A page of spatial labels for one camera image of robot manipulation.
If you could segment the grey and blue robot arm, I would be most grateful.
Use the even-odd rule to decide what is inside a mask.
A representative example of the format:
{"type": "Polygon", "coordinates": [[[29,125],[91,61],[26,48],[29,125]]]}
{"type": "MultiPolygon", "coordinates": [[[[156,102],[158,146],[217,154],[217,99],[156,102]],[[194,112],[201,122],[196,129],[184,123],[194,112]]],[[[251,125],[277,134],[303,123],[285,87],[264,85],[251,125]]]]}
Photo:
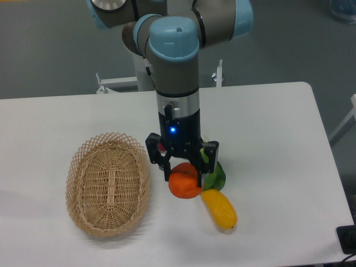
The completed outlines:
{"type": "Polygon", "coordinates": [[[151,163],[171,175],[170,159],[188,160],[196,181],[214,171],[219,143],[201,137],[198,52],[248,34],[254,14],[249,1],[193,1],[175,16],[166,1],[88,1],[102,28],[133,23],[137,53],[147,59],[156,91],[160,133],[146,147],[151,163]]]}

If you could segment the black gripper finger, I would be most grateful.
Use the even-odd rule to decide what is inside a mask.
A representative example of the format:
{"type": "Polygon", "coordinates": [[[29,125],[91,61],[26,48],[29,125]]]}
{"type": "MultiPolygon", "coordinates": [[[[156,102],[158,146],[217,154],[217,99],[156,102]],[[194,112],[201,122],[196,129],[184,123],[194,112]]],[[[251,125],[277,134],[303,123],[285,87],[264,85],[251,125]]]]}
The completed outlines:
{"type": "Polygon", "coordinates": [[[169,181],[171,175],[171,165],[170,158],[172,156],[171,144],[163,139],[160,135],[156,133],[150,133],[147,139],[145,140],[147,152],[152,164],[158,164],[158,166],[164,172],[165,181],[169,181]],[[159,150],[159,144],[161,144],[166,153],[162,156],[159,150]]]}
{"type": "Polygon", "coordinates": [[[212,174],[217,164],[219,143],[217,141],[186,144],[186,158],[197,171],[197,185],[202,187],[202,176],[212,174]]]}

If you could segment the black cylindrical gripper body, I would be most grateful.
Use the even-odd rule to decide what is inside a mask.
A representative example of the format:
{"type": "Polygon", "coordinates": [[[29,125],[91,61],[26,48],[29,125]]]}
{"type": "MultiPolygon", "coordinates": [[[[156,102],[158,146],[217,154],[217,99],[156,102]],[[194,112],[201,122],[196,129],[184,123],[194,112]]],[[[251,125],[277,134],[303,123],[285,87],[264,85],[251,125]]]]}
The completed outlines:
{"type": "Polygon", "coordinates": [[[173,157],[188,159],[188,155],[196,157],[202,147],[200,110],[181,118],[167,118],[159,113],[160,142],[173,157]]]}

